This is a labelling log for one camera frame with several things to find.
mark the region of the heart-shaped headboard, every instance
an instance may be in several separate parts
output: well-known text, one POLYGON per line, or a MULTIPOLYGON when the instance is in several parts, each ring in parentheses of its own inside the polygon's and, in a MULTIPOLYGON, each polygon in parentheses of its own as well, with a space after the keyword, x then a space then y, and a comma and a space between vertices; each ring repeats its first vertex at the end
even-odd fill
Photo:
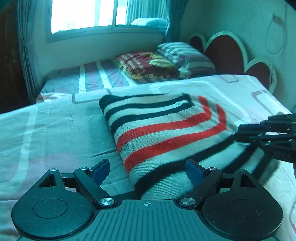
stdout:
POLYGON ((270 93, 274 92, 277 80, 272 63, 264 58, 256 58, 249 62, 244 44, 232 32, 216 33, 207 42, 203 35, 194 33, 188 43, 213 62, 217 74, 251 75, 256 77, 270 93))

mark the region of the window frame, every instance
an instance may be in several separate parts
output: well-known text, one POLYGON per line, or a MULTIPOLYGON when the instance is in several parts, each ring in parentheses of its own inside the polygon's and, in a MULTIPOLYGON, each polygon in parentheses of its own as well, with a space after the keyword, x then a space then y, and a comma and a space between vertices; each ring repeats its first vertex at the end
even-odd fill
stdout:
POLYGON ((97 35, 97 34, 114 34, 114 33, 143 33, 143 34, 160 34, 164 35, 166 28, 151 28, 150 26, 136 25, 116 25, 117 6, 119 0, 114 0, 113 23, 109 26, 94 26, 89 28, 70 29, 52 34, 52 3, 53 0, 47 0, 45 5, 45 42, 46 44, 57 41, 77 38, 82 36, 97 35))

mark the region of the screw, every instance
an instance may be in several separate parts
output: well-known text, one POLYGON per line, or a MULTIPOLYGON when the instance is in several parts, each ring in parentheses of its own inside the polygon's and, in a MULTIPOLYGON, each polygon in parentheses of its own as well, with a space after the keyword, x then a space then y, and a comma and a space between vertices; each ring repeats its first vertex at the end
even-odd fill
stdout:
POLYGON ((181 200, 181 203, 183 205, 193 205, 195 203, 195 199, 193 199, 191 197, 186 197, 181 200))
POLYGON ((100 203, 103 205, 103 206, 111 206, 113 203, 114 203, 114 199, 113 198, 109 198, 109 197, 106 197, 106 198, 103 198, 100 203))

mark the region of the folded blanket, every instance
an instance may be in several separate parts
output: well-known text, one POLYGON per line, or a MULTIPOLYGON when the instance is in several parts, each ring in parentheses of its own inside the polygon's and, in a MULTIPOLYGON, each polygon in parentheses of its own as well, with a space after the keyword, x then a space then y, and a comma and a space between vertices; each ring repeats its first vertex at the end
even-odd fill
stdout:
POLYGON ((179 76, 178 68, 173 63, 153 52, 121 54, 115 58, 114 63, 127 76, 135 80, 179 76))
POLYGON ((244 168, 257 179, 268 171, 270 157, 236 143, 232 116, 202 96, 107 95, 99 105, 142 199, 176 199, 192 190, 185 173, 189 158, 225 173, 244 168))

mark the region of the window sill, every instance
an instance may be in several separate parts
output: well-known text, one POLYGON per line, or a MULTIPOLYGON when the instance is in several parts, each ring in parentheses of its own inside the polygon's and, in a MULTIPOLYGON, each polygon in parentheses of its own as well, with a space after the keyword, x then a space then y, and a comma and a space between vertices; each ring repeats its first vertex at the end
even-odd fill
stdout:
POLYGON ((57 41, 77 38, 88 35, 98 34, 117 34, 117 33, 139 33, 139 34, 159 34, 164 35, 165 28, 151 28, 149 26, 95 26, 91 28, 71 29, 66 31, 47 34, 46 44, 51 44, 57 41))

